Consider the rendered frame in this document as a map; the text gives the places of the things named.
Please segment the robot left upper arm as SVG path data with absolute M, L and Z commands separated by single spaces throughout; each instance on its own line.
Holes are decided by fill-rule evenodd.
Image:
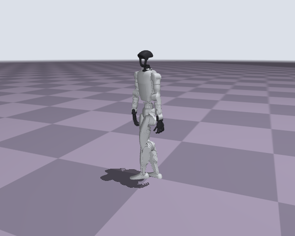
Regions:
M 153 101 L 156 100 L 156 95 L 160 94 L 160 81 L 161 81 L 161 75 L 159 73 L 151 72 L 151 80 L 153 81 L 153 89 L 154 89 L 154 94 L 151 96 L 151 99 Z

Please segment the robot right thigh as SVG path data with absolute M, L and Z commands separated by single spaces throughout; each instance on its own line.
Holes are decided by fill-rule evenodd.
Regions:
M 140 129 L 140 127 L 141 127 L 141 124 L 142 124 L 143 119 L 144 119 L 144 117 L 143 117 L 143 113 L 141 113 L 141 114 L 140 114 L 140 117 L 139 117 L 139 129 Z M 151 148 L 152 148 L 151 150 L 153 150 L 154 147 L 155 147 L 155 145 L 154 145 L 154 143 L 153 143 L 152 141 L 150 141 L 150 136 L 149 136 L 149 138 L 148 138 L 147 143 L 149 143 L 149 144 L 151 145 Z

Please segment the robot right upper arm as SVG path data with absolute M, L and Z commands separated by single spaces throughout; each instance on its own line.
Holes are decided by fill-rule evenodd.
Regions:
M 133 90 L 133 95 L 134 96 L 140 96 L 140 94 L 139 94 L 139 88 L 138 88 L 138 82 L 137 82 L 137 73 L 138 73 L 138 71 L 134 73 L 135 88 L 136 88 L 136 89 Z

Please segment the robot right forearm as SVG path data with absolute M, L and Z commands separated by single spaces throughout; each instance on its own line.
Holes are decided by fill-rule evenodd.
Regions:
M 132 109 L 135 109 L 135 112 L 137 112 L 138 101 L 139 97 L 133 95 Z

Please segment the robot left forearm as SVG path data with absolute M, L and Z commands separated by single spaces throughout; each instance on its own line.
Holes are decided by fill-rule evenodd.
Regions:
M 158 116 L 159 120 L 163 119 L 162 110 L 161 110 L 161 97 L 160 94 L 156 95 L 157 102 L 154 103 L 155 105 L 155 114 Z

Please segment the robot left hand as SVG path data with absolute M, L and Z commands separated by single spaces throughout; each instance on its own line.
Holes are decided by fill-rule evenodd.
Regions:
M 159 120 L 158 116 L 156 116 L 156 121 L 157 121 L 157 126 L 155 127 L 155 129 L 153 131 L 155 131 L 157 129 L 157 133 L 161 133 L 162 131 L 164 131 L 164 123 L 162 122 L 162 120 Z

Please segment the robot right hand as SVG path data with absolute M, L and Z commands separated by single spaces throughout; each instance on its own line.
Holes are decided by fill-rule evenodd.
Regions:
M 135 112 L 135 109 L 132 109 L 132 114 L 133 114 L 133 121 L 134 121 L 134 124 L 135 124 L 136 126 L 139 126 L 139 122 L 137 122 L 137 117 L 136 117 L 137 112 Z

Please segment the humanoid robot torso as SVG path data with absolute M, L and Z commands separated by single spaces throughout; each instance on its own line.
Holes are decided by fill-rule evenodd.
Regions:
M 137 73 L 137 82 L 138 82 L 140 98 L 142 101 L 146 101 L 146 102 L 143 102 L 145 104 L 144 105 L 145 107 L 143 108 L 143 111 L 142 111 L 143 117 L 145 117 L 149 113 L 152 113 L 155 116 L 155 109 L 153 108 L 153 103 L 151 103 L 151 101 L 153 101 L 151 99 L 151 96 L 154 94 L 153 81 L 151 80 L 151 72 L 155 72 L 155 73 L 157 72 L 151 69 L 147 68 L 146 69 L 147 71 L 143 72 L 142 70 L 144 69 L 142 68 Z

